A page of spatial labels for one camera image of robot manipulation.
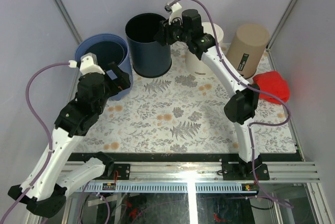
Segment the dark navy tall bin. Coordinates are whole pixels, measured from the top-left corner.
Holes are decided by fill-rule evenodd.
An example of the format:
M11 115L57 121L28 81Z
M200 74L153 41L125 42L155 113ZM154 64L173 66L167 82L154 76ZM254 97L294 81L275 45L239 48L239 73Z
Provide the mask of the dark navy tall bin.
M163 76L172 66L170 47L154 40L164 20L159 14L144 13L131 18L125 26L133 69L142 77Z

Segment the tan cylindrical bin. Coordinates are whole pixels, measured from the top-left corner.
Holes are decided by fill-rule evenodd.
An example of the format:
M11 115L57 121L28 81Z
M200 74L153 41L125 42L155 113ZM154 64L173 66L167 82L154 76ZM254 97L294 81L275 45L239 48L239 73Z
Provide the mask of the tan cylindrical bin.
M243 24L237 29L226 57L245 79L256 73L269 39L269 32L259 24Z

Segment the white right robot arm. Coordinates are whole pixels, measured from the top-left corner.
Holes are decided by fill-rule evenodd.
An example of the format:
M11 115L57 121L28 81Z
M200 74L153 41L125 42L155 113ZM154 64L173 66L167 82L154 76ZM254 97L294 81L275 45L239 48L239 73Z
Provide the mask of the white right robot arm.
M259 100L259 87L238 76L218 45L216 34L205 33L201 16L195 9L173 11L168 7L169 18L160 22L154 39L161 45L180 41L189 51L207 65L220 80L230 99L224 106L226 117L234 124L239 143L239 174L251 179L257 174L255 164L259 157L252 138L255 111Z

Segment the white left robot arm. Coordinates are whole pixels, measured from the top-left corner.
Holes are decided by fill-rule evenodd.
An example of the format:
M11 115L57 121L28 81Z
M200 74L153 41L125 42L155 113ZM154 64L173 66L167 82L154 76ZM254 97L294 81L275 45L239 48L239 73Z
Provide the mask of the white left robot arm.
M48 145L33 171L24 182L8 191L16 204L25 204L36 216L47 219L55 216L83 184L98 177L109 179L115 174L115 160L97 152L87 156L78 169L60 176L73 150L97 123L107 100L131 85L130 75L115 63L109 64L116 76L111 79L92 59L87 60L87 63L73 60L64 63L82 73L75 97L60 111L54 129L46 131Z

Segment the light blue plastic bin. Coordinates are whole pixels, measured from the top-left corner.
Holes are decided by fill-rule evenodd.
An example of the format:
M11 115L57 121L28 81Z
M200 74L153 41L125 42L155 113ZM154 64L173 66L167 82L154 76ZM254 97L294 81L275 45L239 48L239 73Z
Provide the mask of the light blue plastic bin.
M119 43L123 47L125 51L125 57L122 60L122 62L118 65L118 67L122 71L127 72L129 74L130 82L132 85L133 84L133 74L132 74L132 67L131 67L131 62L130 62L129 46L128 46L128 43L118 35L114 35L112 33L101 33L101 34L97 34L97 35L94 35L94 36L91 36L85 39L76 49L74 59L79 62L80 58L83 55L85 55L85 52L89 47L91 47L92 45L96 43L103 42L103 41L116 42L116 43ZM113 73L112 70L108 70L105 73L107 73L111 79L116 78L116 75Z

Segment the dark teal inner bin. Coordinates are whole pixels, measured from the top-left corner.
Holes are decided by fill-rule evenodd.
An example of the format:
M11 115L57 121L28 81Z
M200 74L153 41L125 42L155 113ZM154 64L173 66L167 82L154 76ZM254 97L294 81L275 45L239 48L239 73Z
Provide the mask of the dark teal inner bin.
M123 47L116 42L103 41L89 47L85 54L93 53L96 55L98 65L106 72L110 70L109 64L119 65L125 57Z

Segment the red crumpled cloth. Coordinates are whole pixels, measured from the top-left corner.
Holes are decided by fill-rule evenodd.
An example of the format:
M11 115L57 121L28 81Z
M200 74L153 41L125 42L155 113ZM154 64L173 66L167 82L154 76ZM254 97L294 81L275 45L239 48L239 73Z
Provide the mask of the red crumpled cloth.
M257 84L261 91L272 94L283 102L287 102L290 97L288 83L277 71L270 71L255 75L253 82Z

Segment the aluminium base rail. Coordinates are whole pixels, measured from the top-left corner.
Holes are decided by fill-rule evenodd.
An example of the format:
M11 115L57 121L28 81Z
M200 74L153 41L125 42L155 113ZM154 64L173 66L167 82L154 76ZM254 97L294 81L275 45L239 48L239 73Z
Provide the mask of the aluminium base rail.
M267 190L273 184L301 185L319 183L312 162L268 162L256 170L257 176L241 178L233 169L236 164L220 162L130 162L116 163L118 178L93 178L92 166L69 162L56 182L71 186L70 192L101 193L196 193L257 194L259 184Z

